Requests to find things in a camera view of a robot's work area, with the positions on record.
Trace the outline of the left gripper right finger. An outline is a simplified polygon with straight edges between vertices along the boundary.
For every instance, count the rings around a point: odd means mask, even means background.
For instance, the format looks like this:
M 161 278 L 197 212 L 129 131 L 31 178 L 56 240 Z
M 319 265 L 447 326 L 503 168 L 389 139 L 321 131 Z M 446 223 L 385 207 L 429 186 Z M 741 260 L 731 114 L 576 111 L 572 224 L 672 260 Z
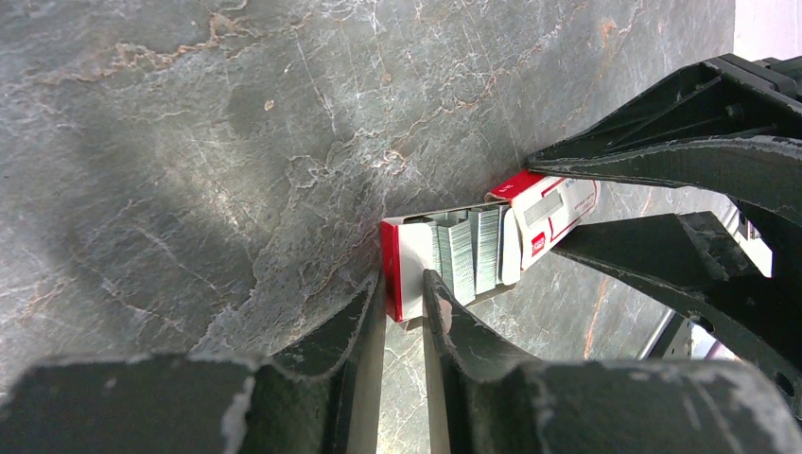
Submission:
M 548 362 L 422 275 L 435 453 L 797 453 L 777 389 L 736 361 Z

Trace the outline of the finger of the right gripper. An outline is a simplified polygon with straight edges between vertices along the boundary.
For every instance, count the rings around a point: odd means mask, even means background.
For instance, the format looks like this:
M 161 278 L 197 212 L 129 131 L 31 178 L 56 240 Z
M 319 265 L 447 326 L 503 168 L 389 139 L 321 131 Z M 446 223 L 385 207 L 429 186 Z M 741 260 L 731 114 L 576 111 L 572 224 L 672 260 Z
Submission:
M 801 60 L 687 65 L 586 130 L 542 148 L 548 175 L 724 194 L 801 222 Z
M 801 411 L 801 230 L 762 216 L 766 277 L 710 212 L 576 228 L 554 252 L 612 276 L 701 325 Z

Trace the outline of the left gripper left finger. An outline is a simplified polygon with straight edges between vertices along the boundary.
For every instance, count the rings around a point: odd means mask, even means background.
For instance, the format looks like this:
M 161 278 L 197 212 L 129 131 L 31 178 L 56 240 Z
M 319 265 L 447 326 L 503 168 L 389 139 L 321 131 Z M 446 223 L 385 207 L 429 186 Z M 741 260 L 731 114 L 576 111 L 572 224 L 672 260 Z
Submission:
M 279 352 L 61 356 L 1 407 L 5 453 L 372 453 L 384 280 Z

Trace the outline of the staple tray box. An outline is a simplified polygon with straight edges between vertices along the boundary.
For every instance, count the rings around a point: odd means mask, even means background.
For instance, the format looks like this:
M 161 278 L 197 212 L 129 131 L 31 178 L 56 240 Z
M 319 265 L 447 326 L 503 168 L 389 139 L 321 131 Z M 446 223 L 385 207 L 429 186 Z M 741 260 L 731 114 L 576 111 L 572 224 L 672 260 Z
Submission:
M 464 306 L 521 279 L 520 235 L 507 202 L 384 218 L 379 232 L 386 313 L 396 323 L 423 315 L 424 271 L 435 271 Z

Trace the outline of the red white staple box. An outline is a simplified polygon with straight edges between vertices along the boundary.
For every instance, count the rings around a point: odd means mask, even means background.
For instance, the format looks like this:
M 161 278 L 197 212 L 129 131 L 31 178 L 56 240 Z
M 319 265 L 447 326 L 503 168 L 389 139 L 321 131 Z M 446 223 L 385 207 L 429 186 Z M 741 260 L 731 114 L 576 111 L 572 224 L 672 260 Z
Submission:
M 522 170 L 492 189 L 485 199 L 510 205 L 524 271 L 596 209 L 600 193 L 597 181 Z

